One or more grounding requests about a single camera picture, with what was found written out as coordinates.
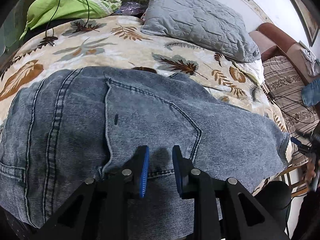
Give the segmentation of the person's right hand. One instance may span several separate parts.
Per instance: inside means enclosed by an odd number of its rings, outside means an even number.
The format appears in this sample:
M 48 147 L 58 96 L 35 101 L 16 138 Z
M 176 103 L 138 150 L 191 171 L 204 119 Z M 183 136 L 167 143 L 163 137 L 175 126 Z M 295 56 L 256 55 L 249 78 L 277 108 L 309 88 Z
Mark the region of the person's right hand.
M 307 192 L 316 192 L 319 188 L 319 157 L 313 153 L 307 163 L 306 174 L 304 177 Z

